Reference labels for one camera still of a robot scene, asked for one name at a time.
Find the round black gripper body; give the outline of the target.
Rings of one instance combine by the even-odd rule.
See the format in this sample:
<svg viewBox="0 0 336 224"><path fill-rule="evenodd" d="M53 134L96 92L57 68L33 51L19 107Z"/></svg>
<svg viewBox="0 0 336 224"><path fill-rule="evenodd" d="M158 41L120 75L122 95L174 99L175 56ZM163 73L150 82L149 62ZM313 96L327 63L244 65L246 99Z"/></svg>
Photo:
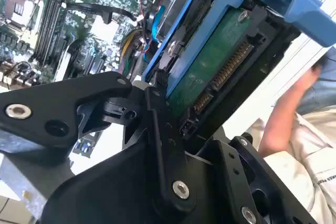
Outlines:
<svg viewBox="0 0 336 224"><path fill-rule="evenodd" d="M233 191L241 172L237 153L208 142L186 157L167 182L148 148L137 144L63 183L44 207L41 223L244 223Z"/></svg>

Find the person's bare hand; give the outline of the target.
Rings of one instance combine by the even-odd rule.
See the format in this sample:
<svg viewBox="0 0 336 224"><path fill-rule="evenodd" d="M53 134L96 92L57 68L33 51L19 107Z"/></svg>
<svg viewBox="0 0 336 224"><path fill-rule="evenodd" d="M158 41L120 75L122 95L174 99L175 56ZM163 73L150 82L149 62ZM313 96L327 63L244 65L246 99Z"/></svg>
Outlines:
<svg viewBox="0 0 336 224"><path fill-rule="evenodd" d="M308 69L293 85L296 90L307 91L318 79L322 70L321 64L315 64Z"/></svg>

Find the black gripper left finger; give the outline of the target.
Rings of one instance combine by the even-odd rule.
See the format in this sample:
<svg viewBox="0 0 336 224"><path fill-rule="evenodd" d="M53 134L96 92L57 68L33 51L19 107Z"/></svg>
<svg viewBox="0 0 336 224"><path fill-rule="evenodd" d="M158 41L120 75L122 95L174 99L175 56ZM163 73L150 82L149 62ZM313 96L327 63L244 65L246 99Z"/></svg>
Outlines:
<svg viewBox="0 0 336 224"><path fill-rule="evenodd" d="M178 168L186 170L163 87L140 89L106 72L1 94L1 152L48 171L66 161L80 137L111 123L125 126L123 151L137 144L148 148L162 182Z"/></svg>

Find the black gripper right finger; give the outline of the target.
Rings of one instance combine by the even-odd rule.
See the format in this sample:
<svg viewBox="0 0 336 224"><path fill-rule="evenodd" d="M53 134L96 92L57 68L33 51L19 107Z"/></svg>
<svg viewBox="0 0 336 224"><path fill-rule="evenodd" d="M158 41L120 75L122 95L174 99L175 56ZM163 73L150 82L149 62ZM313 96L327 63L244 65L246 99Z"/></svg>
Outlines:
<svg viewBox="0 0 336 224"><path fill-rule="evenodd" d="M213 164L230 223L315 223L244 137L210 137L199 156Z"/></svg>

